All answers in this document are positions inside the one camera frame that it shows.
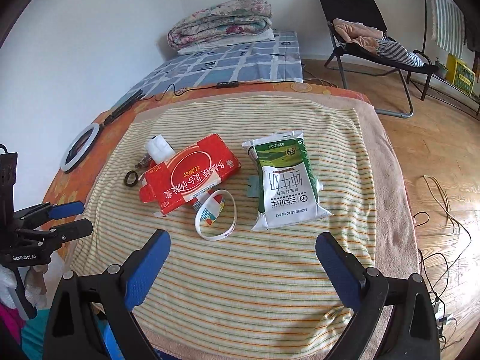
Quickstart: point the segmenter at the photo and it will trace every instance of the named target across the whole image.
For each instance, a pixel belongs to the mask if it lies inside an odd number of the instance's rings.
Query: striped towel
[[[247,198],[246,189],[256,171],[241,143],[298,129],[304,130],[314,175],[324,185],[320,204],[333,215],[251,232],[257,199]],[[140,203],[138,187],[123,185],[152,135],[162,134],[179,151],[211,133],[222,137],[242,165],[219,186],[234,195],[238,223],[218,242],[198,237],[190,207],[155,218],[156,203]],[[227,201],[205,233],[228,228],[232,216]],[[134,314],[148,337],[167,337],[190,353],[296,359],[329,350],[349,322],[350,309],[315,255],[316,237],[330,231],[366,267],[375,259],[374,182],[357,113],[287,96],[204,100],[132,123],[94,185],[84,217],[94,232],[79,240],[74,253],[73,269],[80,275],[123,263],[157,228],[170,233],[170,255]]]
[[[453,0],[432,0],[433,38],[437,45],[462,59],[465,19]]]
[[[378,39],[377,42],[377,54],[382,58],[391,59],[392,61],[417,68],[424,65],[418,55],[408,51],[398,42],[385,39]]]

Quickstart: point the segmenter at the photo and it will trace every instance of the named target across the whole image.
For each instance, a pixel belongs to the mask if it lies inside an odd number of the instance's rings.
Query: black folding chair
[[[406,64],[395,62],[390,59],[382,58],[378,55],[375,55],[367,51],[358,43],[346,43],[343,40],[343,38],[334,29],[334,26],[333,26],[334,19],[342,19],[346,21],[352,21],[354,23],[362,23],[369,27],[375,27],[378,30],[382,31],[385,36],[387,36],[386,34],[387,27],[385,25],[385,22],[383,21],[382,14],[378,9],[378,6],[375,3],[375,0],[320,0],[320,2],[322,3],[323,12],[325,13],[325,17],[327,19],[328,28],[330,30],[330,37],[332,39],[332,44],[334,47],[332,55],[330,55],[328,60],[325,62],[325,67],[327,69],[340,71],[340,75],[342,76],[343,87],[345,89],[348,89],[347,81],[345,79],[345,73],[344,73],[346,71],[353,72],[353,73],[368,74],[369,76],[378,76],[378,77],[384,77],[390,73],[394,73],[398,71],[400,75],[400,80],[402,80],[402,84],[405,89],[406,98],[409,101],[409,106],[410,106],[409,113],[406,114],[403,112],[395,112],[387,109],[378,109],[378,108],[376,108],[375,111],[378,114],[383,114],[383,115],[396,116],[396,117],[402,117],[402,118],[411,117],[413,115],[413,104],[410,98],[410,92],[407,86],[407,82],[405,81],[405,78],[401,71],[403,70],[408,72],[407,81],[410,80],[410,74],[412,72],[427,75],[427,79],[425,81],[425,87],[421,95],[421,100],[424,100],[428,91],[428,87],[430,85],[431,75],[438,71],[438,67],[435,66],[434,64],[431,64],[429,57],[427,57],[425,54],[423,54],[423,52],[419,50],[414,50],[413,52],[423,56],[428,61],[428,64],[425,64],[424,66],[421,66],[421,67],[413,67]],[[387,38],[392,41],[394,40],[389,36],[387,36]],[[390,66],[393,69],[385,73],[369,73],[366,71],[344,69],[342,66],[342,60],[340,57],[342,57],[345,54],[357,56],[359,58],[366,59],[371,62],[378,63],[380,65]],[[328,67],[328,64],[332,61],[334,57],[337,58],[338,68]]]

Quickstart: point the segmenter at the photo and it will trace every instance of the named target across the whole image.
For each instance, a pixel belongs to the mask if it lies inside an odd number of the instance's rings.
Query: pink towel
[[[377,39],[383,38],[383,32],[373,27],[364,26],[362,23],[352,23],[342,19],[334,19],[335,31],[347,43],[358,43],[364,49],[377,54]]]

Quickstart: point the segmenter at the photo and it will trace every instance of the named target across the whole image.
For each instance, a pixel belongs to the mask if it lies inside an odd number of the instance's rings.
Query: metal screw
[[[423,281],[423,277],[419,274],[412,274],[412,279],[417,283],[421,283]]]
[[[373,268],[370,266],[367,268],[367,275],[376,278],[378,275],[380,275],[380,271],[377,268]]]
[[[73,271],[67,271],[63,274],[63,278],[65,280],[70,280],[72,277],[74,276],[74,272]]]
[[[109,266],[106,271],[109,273],[109,274],[117,274],[119,271],[120,271],[120,265],[118,264],[112,264],[111,266]]]

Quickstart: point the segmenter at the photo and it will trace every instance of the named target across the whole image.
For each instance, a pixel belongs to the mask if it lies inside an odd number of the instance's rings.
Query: green milk packaging
[[[311,222],[331,213],[320,206],[323,185],[311,171],[303,131],[288,131],[242,143],[256,163],[258,217],[253,231]]]

